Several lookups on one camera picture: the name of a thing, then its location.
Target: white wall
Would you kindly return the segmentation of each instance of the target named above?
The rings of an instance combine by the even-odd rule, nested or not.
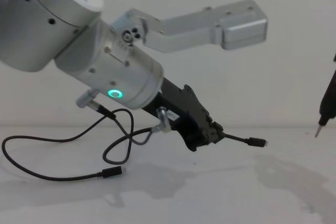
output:
[[[112,22],[131,7],[168,18],[235,1],[106,0],[103,18]],[[170,55],[145,50],[163,65],[168,79],[180,87],[189,84],[224,125],[317,125],[319,104],[336,67],[336,0],[255,1],[269,17],[266,43],[236,51],[203,46]],[[0,87],[0,125],[87,125],[97,118],[75,106],[86,87],[53,63],[36,74],[0,65]],[[135,119],[137,126],[156,122],[142,111]]]

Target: metal bracket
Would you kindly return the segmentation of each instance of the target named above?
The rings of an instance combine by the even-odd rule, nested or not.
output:
[[[89,89],[76,100],[76,105],[80,108],[85,108],[99,93],[98,89]]]
[[[266,40],[268,19],[252,0],[241,1],[180,17],[159,20],[132,9],[112,24],[120,38],[127,33],[132,41],[161,52],[174,52],[204,44],[232,50]]]
[[[160,124],[158,124],[155,127],[152,127],[152,132],[156,133],[156,132],[164,132],[167,133],[169,131],[171,131],[171,127],[170,127],[170,123],[169,123],[169,119],[168,119],[168,115],[167,115],[167,109],[165,107],[159,107],[156,110],[156,114],[157,114],[157,118],[160,120]]]

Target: aluminum arm segment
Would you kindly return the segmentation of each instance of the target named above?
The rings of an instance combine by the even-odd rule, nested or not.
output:
[[[132,9],[112,27],[120,36],[135,27],[146,46],[174,52],[205,44],[221,45],[225,50],[254,45],[266,40],[267,24],[259,6],[246,0],[166,20]]]

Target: cable connector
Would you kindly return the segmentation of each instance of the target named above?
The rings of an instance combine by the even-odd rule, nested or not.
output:
[[[152,132],[156,133],[162,131],[164,133],[167,133],[171,131],[172,128],[170,126],[169,118],[167,115],[167,109],[165,107],[159,107],[156,110],[156,113],[158,115],[157,118],[160,120],[160,123],[157,126],[152,127]]]
[[[250,137],[245,139],[245,143],[255,147],[266,147],[268,142],[265,139]]]
[[[109,111],[107,108],[105,108],[103,105],[99,104],[96,101],[89,102],[87,104],[87,107],[93,109],[94,111],[97,111],[98,113],[106,116],[107,118],[109,118],[113,121],[116,119],[115,114],[111,113],[111,111]]]
[[[92,102],[96,98],[98,94],[98,89],[89,89],[77,99],[76,105],[80,108],[85,108],[90,102]]]
[[[107,168],[102,170],[97,174],[97,177],[109,178],[117,175],[121,175],[123,172],[123,168],[121,166],[116,166],[112,168]]]

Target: black plug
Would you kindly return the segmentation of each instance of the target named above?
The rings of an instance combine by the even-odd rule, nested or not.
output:
[[[255,147],[266,147],[268,142],[265,139],[250,137],[245,139],[245,143]]]
[[[109,177],[121,175],[122,170],[123,169],[121,168],[120,165],[116,167],[107,168],[99,172],[97,177],[109,178]]]
[[[97,112],[106,116],[106,117],[108,117],[109,119],[111,119],[113,121],[116,119],[115,114],[112,114],[111,111],[109,111],[107,108],[105,108],[101,104],[98,106]]]

